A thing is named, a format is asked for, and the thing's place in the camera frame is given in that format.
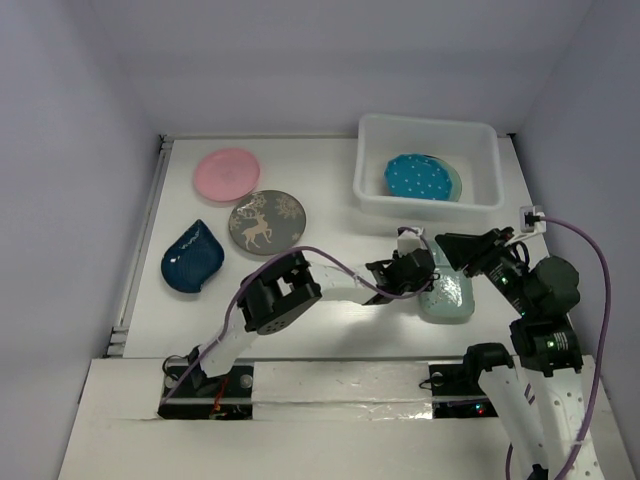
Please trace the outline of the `green rectangular glass plate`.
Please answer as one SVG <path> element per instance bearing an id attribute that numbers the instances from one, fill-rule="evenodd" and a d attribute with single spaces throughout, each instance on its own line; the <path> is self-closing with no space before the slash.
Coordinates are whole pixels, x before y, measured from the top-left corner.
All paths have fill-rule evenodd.
<path id="1" fill-rule="evenodd" d="M 421 309 L 437 322 L 464 323 L 475 311 L 472 281 L 452 268 L 434 240 L 428 245 L 435 263 L 436 280 L 418 297 Z"/>

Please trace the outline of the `green flower round plate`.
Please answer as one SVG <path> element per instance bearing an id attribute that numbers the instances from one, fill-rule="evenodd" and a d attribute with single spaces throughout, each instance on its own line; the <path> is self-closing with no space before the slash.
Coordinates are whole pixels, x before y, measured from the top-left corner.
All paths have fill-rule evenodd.
<path id="1" fill-rule="evenodd" d="M 458 202 L 462 195 L 462 180 L 457 170 L 443 159 L 439 160 L 441 169 L 447 172 L 448 196 L 447 201 Z"/>

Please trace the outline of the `blue polka dot plate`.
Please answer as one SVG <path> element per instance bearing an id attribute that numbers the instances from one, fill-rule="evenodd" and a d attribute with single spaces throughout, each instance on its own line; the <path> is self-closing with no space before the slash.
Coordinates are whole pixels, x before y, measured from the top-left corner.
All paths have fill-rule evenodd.
<path id="1" fill-rule="evenodd" d="M 384 179 L 396 197 L 449 201 L 453 192 L 453 181 L 444 164 L 423 154 L 401 154 L 391 159 Z"/>

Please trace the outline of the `grey reindeer plate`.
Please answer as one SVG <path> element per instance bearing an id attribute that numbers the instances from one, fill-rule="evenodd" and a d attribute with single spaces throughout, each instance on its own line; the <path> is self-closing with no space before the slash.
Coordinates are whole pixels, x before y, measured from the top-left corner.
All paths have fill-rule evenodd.
<path id="1" fill-rule="evenodd" d="M 279 190 L 261 190 L 233 208 L 228 229 L 233 242 L 245 252 L 270 256 L 294 247 L 306 224 L 306 211 L 298 199 Z"/>

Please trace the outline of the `dark blue leaf plate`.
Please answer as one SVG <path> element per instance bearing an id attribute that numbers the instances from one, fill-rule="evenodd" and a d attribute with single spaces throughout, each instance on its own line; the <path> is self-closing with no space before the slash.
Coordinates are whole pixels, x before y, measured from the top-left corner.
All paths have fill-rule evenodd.
<path id="1" fill-rule="evenodd" d="M 160 268 L 175 291 L 197 294 L 221 269 L 225 252 L 209 227 L 196 220 L 165 252 Z"/>

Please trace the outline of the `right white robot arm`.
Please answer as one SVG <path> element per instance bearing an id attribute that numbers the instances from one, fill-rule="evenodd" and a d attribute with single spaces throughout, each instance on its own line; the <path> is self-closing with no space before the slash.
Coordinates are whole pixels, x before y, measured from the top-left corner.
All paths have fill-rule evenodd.
<path id="1" fill-rule="evenodd" d="M 583 392 L 582 351 L 568 316 L 580 301 L 579 274 L 561 257 L 532 265 L 517 252 L 545 231 L 542 216 L 529 214 L 519 233 L 436 236 L 455 271 L 485 276 L 518 317 L 509 326 L 513 354 L 500 343 L 472 345 L 461 363 L 432 369 L 429 380 L 437 395 L 489 399 L 526 478 L 601 479 L 590 433 L 598 387 Z"/>

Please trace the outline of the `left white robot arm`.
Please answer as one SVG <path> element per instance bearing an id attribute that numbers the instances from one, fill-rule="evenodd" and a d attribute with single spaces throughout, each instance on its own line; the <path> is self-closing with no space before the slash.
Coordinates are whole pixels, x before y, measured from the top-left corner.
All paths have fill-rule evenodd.
<path id="1" fill-rule="evenodd" d="M 215 392 L 257 337 L 284 330 L 320 301 L 384 305 L 430 291 L 438 278 L 427 248 L 357 269 L 315 247 L 296 247 L 241 282 L 219 332 L 190 353 L 186 381 L 198 394 Z"/>

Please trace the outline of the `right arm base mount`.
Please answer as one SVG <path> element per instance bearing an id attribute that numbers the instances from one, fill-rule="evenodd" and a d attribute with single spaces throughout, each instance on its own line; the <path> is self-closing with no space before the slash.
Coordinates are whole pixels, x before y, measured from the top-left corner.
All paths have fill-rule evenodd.
<path id="1" fill-rule="evenodd" d="M 470 346 L 460 363 L 432 364 L 429 375 L 419 383 L 432 394 L 435 419 L 491 418 L 498 414 L 479 386 L 480 375 L 496 367 L 513 367 L 514 361 L 500 343 Z"/>

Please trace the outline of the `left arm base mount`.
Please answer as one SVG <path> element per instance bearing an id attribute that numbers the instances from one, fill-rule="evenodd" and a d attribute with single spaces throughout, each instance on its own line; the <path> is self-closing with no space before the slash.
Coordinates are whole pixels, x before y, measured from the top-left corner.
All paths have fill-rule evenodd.
<path id="1" fill-rule="evenodd" d="M 182 382 L 188 359 L 171 356 L 162 365 L 163 390 L 158 416 L 166 420 L 251 420 L 254 365 L 234 365 L 220 377 L 208 378 L 195 368 Z"/>

